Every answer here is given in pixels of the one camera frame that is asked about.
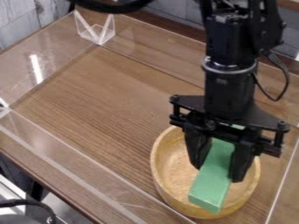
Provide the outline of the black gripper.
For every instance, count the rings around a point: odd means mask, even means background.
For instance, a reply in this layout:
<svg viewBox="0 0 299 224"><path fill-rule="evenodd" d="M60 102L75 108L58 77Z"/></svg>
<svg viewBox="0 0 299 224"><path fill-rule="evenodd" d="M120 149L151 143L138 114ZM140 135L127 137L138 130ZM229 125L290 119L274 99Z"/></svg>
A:
<svg viewBox="0 0 299 224"><path fill-rule="evenodd" d="M211 138L234 143L229 177L245 180L255 156L282 154L290 124L255 103L258 76L254 72L207 72L203 95L170 97L171 124L180 127L191 165L200 169L211 150Z"/></svg>

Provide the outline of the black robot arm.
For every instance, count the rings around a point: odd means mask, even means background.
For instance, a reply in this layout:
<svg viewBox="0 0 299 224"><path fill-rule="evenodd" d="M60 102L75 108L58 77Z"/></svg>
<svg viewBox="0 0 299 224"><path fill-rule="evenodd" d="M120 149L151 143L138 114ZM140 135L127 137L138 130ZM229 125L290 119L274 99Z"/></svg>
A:
<svg viewBox="0 0 299 224"><path fill-rule="evenodd" d="M171 124L182 128L191 164L200 168L213 140L233 144L229 178L241 182L254 159L282 154L290 124L255 103L258 58L265 56L290 76L273 49L283 42L286 22L277 0L198 0L206 29L203 95L172 95Z"/></svg>

